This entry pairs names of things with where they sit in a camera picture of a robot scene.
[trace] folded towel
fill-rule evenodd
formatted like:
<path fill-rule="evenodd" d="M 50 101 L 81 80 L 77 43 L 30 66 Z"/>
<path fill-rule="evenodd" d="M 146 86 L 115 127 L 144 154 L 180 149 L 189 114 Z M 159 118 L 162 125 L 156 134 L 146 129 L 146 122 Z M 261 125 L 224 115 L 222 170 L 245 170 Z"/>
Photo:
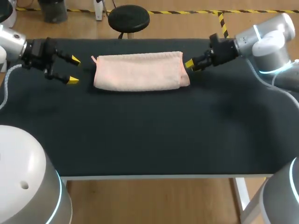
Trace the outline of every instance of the folded towel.
<path fill-rule="evenodd" d="M 182 52 L 99 56 L 93 85 L 111 91 L 172 90 L 190 85 Z"/>

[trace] table leg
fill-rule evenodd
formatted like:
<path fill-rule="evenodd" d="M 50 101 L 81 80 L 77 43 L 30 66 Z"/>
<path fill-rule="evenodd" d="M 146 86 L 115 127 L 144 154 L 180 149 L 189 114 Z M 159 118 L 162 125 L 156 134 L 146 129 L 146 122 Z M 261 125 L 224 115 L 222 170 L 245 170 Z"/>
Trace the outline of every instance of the table leg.
<path fill-rule="evenodd" d="M 243 177 L 234 178 L 234 187 L 241 214 L 250 202 L 245 179 Z"/>
<path fill-rule="evenodd" d="M 97 0 L 93 0 L 96 21 L 102 21 L 104 9 L 103 1 L 104 0 L 101 0 L 97 3 Z"/>
<path fill-rule="evenodd" d="M 240 215 L 241 224 L 250 224 L 250 223 L 252 223 L 256 219 L 258 214 L 261 212 L 261 209 L 260 209 L 260 195 L 261 195 L 261 189 L 262 188 L 263 188 L 263 185 L 260 187 L 260 189 L 254 195 L 252 200 L 246 206 L 245 210 L 241 212 L 241 215 Z"/>
<path fill-rule="evenodd" d="M 64 185 L 66 186 L 67 184 L 67 180 L 61 177 L 62 182 L 64 183 Z"/>

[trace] table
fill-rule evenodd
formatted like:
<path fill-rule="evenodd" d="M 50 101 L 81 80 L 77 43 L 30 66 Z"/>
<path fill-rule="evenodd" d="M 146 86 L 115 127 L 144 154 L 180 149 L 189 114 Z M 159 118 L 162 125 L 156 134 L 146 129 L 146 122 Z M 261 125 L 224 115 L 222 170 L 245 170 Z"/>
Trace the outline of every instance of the table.
<path fill-rule="evenodd" d="M 270 176 L 298 155 L 296 107 L 261 86 L 242 59 L 188 71 L 191 86 L 178 90 L 93 87 L 91 55 L 182 51 L 185 62 L 202 54 L 208 40 L 61 39 L 58 47 L 82 66 L 58 60 L 54 70 L 79 84 L 16 71 L 0 124 L 36 137 L 65 180 Z M 243 191 L 244 179 L 235 182 Z M 248 194 L 242 198 L 248 203 Z"/>

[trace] stool seat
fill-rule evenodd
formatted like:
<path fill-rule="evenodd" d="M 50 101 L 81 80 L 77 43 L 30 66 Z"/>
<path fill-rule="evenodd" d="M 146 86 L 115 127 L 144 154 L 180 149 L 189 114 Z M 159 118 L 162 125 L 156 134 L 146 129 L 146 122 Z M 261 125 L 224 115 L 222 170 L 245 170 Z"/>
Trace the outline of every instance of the stool seat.
<path fill-rule="evenodd" d="M 108 23 L 112 29 L 120 33 L 135 33 L 149 25 L 150 15 L 140 6 L 125 5 L 111 11 Z"/>

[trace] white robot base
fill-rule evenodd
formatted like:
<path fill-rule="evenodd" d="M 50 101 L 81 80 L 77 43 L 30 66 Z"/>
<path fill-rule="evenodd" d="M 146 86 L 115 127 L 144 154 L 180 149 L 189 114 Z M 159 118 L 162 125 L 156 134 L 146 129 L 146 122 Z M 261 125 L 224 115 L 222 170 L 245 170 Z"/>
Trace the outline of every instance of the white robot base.
<path fill-rule="evenodd" d="M 38 141 L 0 126 L 0 224 L 70 224 L 66 187 Z"/>

